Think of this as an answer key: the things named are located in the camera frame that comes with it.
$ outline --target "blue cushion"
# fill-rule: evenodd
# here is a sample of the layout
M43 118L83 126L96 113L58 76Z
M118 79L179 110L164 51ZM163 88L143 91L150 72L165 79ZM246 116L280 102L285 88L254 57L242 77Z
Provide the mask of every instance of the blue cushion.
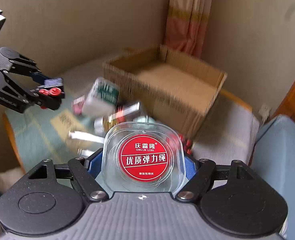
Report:
M290 118L280 115L259 130L251 168L286 200L283 236L295 240L295 123Z

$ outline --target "pink curtain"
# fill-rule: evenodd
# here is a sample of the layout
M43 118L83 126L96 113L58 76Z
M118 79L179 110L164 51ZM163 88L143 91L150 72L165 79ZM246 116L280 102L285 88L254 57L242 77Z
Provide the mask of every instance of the pink curtain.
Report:
M165 45L201 57L212 0L170 0Z

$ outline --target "open cardboard box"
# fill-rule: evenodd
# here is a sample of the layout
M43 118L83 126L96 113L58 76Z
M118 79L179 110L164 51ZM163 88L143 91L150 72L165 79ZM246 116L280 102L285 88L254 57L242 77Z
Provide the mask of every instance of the open cardboard box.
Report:
M148 114L193 138L213 105L227 74L160 45L104 63L104 77L129 101L141 101Z

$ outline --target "metal screw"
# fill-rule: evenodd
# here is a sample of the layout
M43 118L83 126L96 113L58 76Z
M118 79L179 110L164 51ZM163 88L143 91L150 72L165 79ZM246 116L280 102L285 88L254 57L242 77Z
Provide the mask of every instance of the metal screw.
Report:
M102 199L102 198L105 198L106 196L106 193L102 190L96 190L96 191L93 191L91 194L90 194L91 198L93 199Z
M181 191L178 193L180 199L188 200L194 197L194 194L191 191Z

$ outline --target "beige wall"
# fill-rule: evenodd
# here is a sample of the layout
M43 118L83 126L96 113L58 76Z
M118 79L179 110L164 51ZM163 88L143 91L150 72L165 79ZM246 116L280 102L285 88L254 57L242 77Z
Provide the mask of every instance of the beige wall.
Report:
M295 79L295 0L213 0L202 58L254 111L273 112Z
M32 58L47 75L124 47L162 41L169 0L0 0L0 46ZM13 156L0 119L0 159ZM7 162L6 167L17 163Z

